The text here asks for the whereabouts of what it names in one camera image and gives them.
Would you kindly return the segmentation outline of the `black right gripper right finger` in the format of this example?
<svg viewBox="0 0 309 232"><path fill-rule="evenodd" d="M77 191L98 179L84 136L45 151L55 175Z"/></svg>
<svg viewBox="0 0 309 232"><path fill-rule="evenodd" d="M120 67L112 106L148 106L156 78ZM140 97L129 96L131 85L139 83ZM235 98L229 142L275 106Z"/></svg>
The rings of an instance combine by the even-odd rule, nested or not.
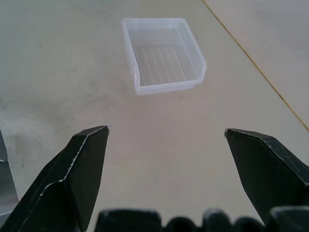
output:
<svg viewBox="0 0 309 232"><path fill-rule="evenodd" d="M266 227L308 227L309 167L276 138L226 129L241 184Z"/></svg>

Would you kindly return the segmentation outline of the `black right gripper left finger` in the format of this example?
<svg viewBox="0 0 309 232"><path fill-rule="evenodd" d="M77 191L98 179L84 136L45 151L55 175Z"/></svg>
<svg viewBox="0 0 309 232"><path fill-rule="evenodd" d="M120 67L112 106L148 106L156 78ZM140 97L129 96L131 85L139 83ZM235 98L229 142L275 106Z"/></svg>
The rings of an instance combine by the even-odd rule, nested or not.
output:
<svg viewBox="0 0 309 232"><path fill-rule="evenodd" d="M108 126L83 130L41 170L2 232L85 232L97 200Z"/></svg>

